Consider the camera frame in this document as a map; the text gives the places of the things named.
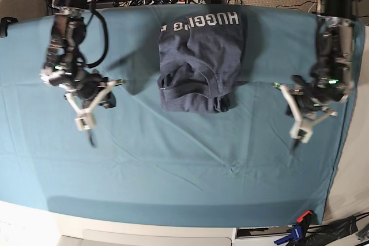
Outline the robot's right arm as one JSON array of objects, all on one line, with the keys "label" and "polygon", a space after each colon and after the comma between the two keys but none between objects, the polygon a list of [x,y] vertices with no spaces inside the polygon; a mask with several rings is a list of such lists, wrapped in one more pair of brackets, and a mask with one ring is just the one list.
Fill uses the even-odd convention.
[{"label": "robot's right arm", "polygon": [[[109,48],[107,23],[96,10],[96,0],[52,0],[52,7],[57,12],[46,60],[40,71],[42,81],[64,89],[65,99],[70,102],[77,96],[83,108],[94,109],[97,105],[114,108],[116,98],[112,89],[123,84],[123,80],[111,81],[96,69],[107,56]],[[97,17],[103,28],[103,53],[93,63],[88,63],[80,51],[88,27],[82,15],[86,10],[91,12],[92,17]]]}]

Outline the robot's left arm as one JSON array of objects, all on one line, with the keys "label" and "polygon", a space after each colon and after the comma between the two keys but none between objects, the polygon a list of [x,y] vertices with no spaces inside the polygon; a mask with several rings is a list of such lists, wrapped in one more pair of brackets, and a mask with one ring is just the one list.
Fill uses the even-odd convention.
[{"label": "robot's left arm", "polygon": [[357,0],[317,0],[317,61],[310,67],[310,81],[292,75],[293,88],[273,84],[287,101],[287,115],[295,121],[289,132],[293,139],[307,142],[316,124],[337,114],[329,105],[344,102],[352,93],[356,3]]}]

